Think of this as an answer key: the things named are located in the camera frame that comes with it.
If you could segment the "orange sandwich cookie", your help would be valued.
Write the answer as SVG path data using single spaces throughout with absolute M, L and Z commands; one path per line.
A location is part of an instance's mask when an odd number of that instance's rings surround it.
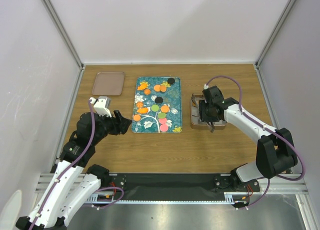
M 170 110 L 170 108 L 169 108 L 168 106 L 166 106 L 166 105 L 164 105 L 164 106 L 161 107 L 161 112 L 162 112 L 162 113 L 168 113 L 169 110 Z

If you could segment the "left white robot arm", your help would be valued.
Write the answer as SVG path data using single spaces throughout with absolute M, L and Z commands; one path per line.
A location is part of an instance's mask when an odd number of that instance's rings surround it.
M 41 200 L 25 217 L 18 218 L 19 230 L 65 230 L 79 208 L 94 193 L 110 191 L 110 205 L 118 202 L 117 192 L 124 190 L 115 186 L 108 169 L 92 165 L 81 183 L 72 186 L 88 161 L 95 153 L 95 146 L 107 135 L 120 135 L 128 131 L 132 121 L 115 110 L 112 115 L 98 115 L 93 111 L 80 116 L 76 130 L 64 145 L 54 175 Z

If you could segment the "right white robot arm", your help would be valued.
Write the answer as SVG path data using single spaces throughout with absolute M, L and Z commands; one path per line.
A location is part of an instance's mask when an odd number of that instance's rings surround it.
M 242 191 L 251 180 L 271 179 L 297 165 L 298 157 L 288 129 L 264 123 L 234 98 L 225 99 L 217 86 L 205 86 L 202 95 L 203 100 L 198 104 L 200 120 L 210 126 L 219 121 L 230 123 L 256 143 L 255 161 L 231 172 L 230 185 L 234 190 Z

